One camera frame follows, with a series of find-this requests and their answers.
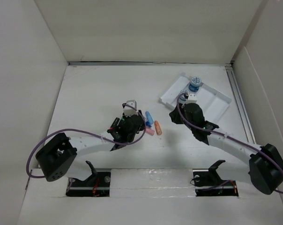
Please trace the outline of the pink correction tape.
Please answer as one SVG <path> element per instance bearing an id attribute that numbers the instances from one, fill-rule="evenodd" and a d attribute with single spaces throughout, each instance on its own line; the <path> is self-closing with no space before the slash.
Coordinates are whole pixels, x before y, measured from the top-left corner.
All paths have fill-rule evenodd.
<path id="1" fill-rule="evenodd" d="M 145 128 L 145 132 L 151 136 L 153 136 L 155 134 L 155 131 L 151 128 L 146 127 Z"/>

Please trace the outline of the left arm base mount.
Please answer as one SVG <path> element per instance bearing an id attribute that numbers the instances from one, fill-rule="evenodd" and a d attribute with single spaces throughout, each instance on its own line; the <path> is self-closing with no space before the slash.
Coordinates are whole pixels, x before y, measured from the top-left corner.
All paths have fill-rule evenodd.
<path id="1" fill-rule="evenodd" d="M 100 169 L 97 171 L 90 161 L 86 161 L 91 175 L 81 181 L 77 178 L 69 178 L 66 196 L 68 197 L 109 197 L 111 170 Z"/>

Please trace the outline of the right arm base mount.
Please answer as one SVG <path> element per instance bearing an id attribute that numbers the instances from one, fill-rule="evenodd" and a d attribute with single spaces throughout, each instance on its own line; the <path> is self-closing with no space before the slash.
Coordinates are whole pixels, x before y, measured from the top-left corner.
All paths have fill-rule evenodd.
<path id="1" fill-rule="evenodd" d="M 223 180 L 217 173 L 217 169 L 225 160 L 218 160 L 208 169 L 193 169 L 193 177 L 190 184 L 195 187 L 196 197 L 238 197 L 238 189 L 235 180 Z"/>

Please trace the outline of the white plastic organizer tray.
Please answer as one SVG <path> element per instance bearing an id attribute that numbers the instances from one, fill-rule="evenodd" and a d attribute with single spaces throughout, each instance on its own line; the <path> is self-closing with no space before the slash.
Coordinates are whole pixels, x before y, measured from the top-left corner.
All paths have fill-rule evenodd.
<path id="1" fill-rule="evenodd" d="M 174 110 L 176 106 L 176 99 L 182 90 L 189 90 L 188 86 L 191 77 L 187 77 L 185 73 L 177 76 L 174 82 L 166 88 L 166 91 L 159 98 L 159 102 Z M 232 99 L 216 89 L 202 83 L 199 90 L 195 93 L 197 104 L 203 111 L 206 120 L 218 123 Z"/>

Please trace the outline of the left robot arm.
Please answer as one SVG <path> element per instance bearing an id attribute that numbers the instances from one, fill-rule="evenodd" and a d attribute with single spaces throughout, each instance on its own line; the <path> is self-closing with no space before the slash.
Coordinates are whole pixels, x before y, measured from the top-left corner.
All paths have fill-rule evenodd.
<path id="1" fill-rule="evenodd" d="M 64 132 L 56 134 L 36 153 L 36 159 L 48 182 L 63 176 L 80 180 L 91 186 L 96 181 L 95 169 L 85 156 L 96 152 L 110 152 L 134 142 L 135 135 L 145 129 L 142 116 L 116 118 L 101 135 L 69 138 Z"/>

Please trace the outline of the blue putty jar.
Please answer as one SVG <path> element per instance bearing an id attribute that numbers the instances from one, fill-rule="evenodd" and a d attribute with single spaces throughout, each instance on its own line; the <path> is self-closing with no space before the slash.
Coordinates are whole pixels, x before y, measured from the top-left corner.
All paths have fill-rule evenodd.
<path id="1" fill-rule="evenodd" d="M 197 92 L 199 90 L 201 84 L 202 84 L 201 78 L 194 76 L 194 77 L 192 77 L 188 88 L 192 92 Z"/>
<path id="2" fill-rule="evenodd" d="M 188 99 L 189 94 L 190 94 L 189 90 L 186 90 L 186 89 L 181 90 L 181 92 L 179 94 L 179 102 L 180 103 L 186 102 L 186 100 Z"/>

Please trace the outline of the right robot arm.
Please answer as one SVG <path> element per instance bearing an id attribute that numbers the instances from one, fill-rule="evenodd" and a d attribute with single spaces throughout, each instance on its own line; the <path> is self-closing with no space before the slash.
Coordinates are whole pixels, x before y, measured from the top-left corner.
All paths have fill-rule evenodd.
<path id="1" fill-rule="evenodd" d="M 278 187 L 283 183 L 283 159 L 274 145 L 250 144 L 226 134 L 217 124 L 204 118 L 196 103 L 178 103 L 169 117 L 173 123 L 185 125 L 196 140 L 244 162 L 249 168 L 245 181 L 261 193 L 279 192 Z"/>

